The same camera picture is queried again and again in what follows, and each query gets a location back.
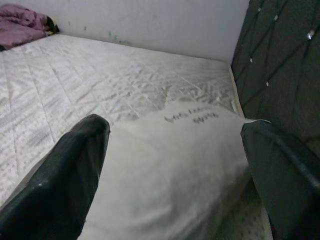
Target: purple cloth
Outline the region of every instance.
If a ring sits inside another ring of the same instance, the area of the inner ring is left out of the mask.
[[[0,45],[5,49],[44,38],[46,15],[23,6],[7,4],[0,7]]]

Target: quilted mattress surface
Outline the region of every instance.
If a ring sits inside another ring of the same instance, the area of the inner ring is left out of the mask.
[[[175,100],[242,114],[225,62],[61,34],[1,52],[0,205],[81,118],[133,121]]]

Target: white mattress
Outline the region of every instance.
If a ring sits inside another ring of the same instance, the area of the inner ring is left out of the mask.
[[[242,114],[230,67],[221,61],[66,35],[1,52],[0,205],[81,118],[95,113],[112,125],[174,100]]]

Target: white wall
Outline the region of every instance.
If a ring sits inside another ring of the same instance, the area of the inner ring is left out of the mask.
[[[249,0],[0,0],[54,18],[63,33],[232,60]]]

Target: dark upholstered headboard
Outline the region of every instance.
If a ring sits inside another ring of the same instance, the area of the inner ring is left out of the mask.
[[[320,0],[251,0],[232,69],[247,118],[320,157]]]

